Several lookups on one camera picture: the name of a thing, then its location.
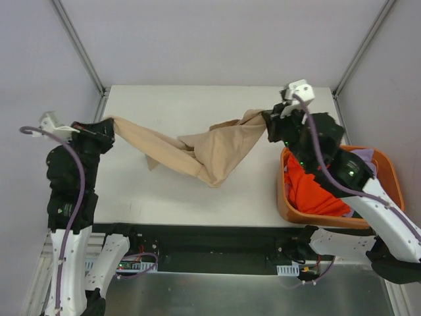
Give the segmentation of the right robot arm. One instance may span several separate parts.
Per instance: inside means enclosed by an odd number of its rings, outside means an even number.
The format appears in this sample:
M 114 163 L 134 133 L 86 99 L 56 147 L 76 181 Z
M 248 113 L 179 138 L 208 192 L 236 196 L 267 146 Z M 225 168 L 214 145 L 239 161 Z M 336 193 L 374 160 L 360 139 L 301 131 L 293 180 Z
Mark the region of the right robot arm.
M 332 255 L 361 260 L 395 284 L 420 282 L 420 229 L 382 188 L 371 168 L 340 147 L 344 129 L 327 113 L 284 104 L 263 111 L 269 142 L 283 142 L 318 185 L 356 211 L 374 231 L 371 236 L 329 232 L 306 226 L 296 243 L 297 255 L 312 259 Z

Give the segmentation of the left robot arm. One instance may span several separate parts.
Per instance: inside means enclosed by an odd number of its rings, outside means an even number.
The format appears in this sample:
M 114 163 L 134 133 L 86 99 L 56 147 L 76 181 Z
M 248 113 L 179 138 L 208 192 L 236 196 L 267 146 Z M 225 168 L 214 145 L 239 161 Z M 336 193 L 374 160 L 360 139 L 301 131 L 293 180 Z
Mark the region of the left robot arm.
M 139 240 L 131 234 L 105 236 L 99 257 L 86 272 L 98 196 L 95 193 L 100 156 L 114 144 L 114 121 L 74 122 L 69 140 L 47 158 L 51 195 L 47 204 L 53 245 L 51 292 L 45 315 L 104 315 L 106 293 L 124 256 L 134 255 Z

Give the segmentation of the beige t-shirt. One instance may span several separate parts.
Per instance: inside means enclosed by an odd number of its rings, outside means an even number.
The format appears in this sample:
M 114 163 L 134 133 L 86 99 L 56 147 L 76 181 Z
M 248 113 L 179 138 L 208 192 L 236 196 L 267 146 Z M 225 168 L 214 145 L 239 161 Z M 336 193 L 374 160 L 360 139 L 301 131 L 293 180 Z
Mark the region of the beige t-shirt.
M 247 110 L 241 119 L 221 122 L 201 134 L 171 138 L 111 115 L 114 133 L 145 154 L 149 170 L 163 165 L 218 188 L 249 154 L 266 130 L 260 109 Z

